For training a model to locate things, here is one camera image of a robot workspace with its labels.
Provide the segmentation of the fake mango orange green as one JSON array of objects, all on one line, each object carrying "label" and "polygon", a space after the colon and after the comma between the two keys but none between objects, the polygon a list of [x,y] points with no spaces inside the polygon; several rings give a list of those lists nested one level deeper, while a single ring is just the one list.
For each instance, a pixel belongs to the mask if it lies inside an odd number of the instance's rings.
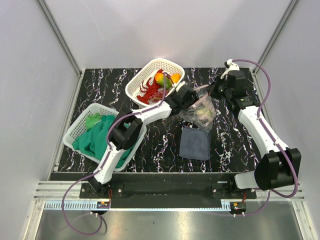
[{"label": "fake mango orange green", "polygon": [[155,82],[167,90],[172,87],[171,80],[161,72],[157,72],[154,76]]}]

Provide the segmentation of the fake red grapes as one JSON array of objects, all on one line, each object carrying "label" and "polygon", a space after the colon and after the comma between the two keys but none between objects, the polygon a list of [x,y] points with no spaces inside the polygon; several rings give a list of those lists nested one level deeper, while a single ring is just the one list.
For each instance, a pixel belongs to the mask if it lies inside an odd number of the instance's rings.
[{"label": "fake red grapes", "polygon": [[168,94],[168,91],[166,90],[165,92],[162,90],[162,91],[155,91],[152,95],[152,98],[153,99],[161,99],[163,97],[163,95],[167,95]]}]

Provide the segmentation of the fake green cabbage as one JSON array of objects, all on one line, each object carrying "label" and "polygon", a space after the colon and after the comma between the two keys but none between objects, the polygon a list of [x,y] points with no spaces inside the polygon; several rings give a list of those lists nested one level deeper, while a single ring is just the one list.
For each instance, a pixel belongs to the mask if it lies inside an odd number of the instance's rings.
[{"label": "fake green cabbage", "polygon": [[216,117],[215,109],[199,108],[195,111],[195,115],[199,120],[212,121]]}]

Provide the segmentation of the fake orange fruit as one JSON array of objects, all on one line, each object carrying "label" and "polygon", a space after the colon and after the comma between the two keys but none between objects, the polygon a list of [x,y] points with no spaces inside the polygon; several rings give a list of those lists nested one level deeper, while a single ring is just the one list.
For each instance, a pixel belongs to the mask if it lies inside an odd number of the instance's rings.
[{"label": "fake orange fruit", "polygon": [[172,82],[173,82],[174,84],[176,84],[176,83],[179,82],[179,80],[180,80],[180,78],[181,78],[181,75],[180,75],[179,73],[175,73],[175,74],[172,74],[172,75],[170,76],[170,78],[171,78]]}]

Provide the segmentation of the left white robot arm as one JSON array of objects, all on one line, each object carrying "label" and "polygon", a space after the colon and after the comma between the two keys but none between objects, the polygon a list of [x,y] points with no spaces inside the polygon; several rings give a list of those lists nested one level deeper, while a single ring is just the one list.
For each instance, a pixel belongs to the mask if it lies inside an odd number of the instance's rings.
[{"label": "left white robot arm", "polygon": [[160,102],[136,110],[121,110],[106,136],[106,151],[98,167],[88,177],[90,192],[97,198],[108,193],[107,183],[123,154],[131,150],[133,155],[141,144],[145,126],[155,121],[178,115],[188,109],[199,97],[194,89],[180,85]]}]

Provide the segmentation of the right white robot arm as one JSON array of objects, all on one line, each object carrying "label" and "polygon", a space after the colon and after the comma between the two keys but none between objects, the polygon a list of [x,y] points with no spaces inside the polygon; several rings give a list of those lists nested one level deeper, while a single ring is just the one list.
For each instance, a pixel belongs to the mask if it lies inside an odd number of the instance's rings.
[{"label": "right white robot arm", "polygon": [[289,148],[274,132],[261,112],[261,105],[247,94],[247,78],[241,70],[231,70],[215,78],[209,95],[224,99],[230,112],[248,130],[258,147],[261,160],[254,171],[236,174],[227,185],[228,195],[239,198],[245,189],[272,191],[283,198],[298,192],[302,155]]}]

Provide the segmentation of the clear zip top bag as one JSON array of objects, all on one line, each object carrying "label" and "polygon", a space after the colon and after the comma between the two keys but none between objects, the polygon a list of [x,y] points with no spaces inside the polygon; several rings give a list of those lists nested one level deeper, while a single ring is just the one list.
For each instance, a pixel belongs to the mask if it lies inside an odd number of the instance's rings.
[{"label": "clear zip top bag", "polygon": [[193,89],[198,100],[188,109],[182,110],[179,116],[186,122],[193,123],[199,129],[210,132],[213,121],[217,116],[211,96],[208,93],[209,85],[202,85]]}]

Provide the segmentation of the red fake lobster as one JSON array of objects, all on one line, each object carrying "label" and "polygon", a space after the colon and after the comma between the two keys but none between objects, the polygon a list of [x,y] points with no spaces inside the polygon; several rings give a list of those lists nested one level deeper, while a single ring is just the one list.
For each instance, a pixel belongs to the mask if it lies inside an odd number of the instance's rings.
[{"label": "red fake lobster", "polygon": [[[166,77],[168,77],[173,85],[173,81],[171,80],[171,76],[164,72],[162,69],[158,70],[157,73],[163,73]],[[150,105],[151,103],[155,103],[156,101],[161,100],[160,99],[155,99],[152,97],[153,93],[156,91],[163,91],[165,93],[165,91],[170,91],[170,89],[166,89],[165,87],[161,87],[160,85],[158,85],[155,81],[155,77],[151,77],[149,78],[146,83],[142,83],[139,86],[139,90],[141,95],[137,95],[136,98],[147,105]]]}]

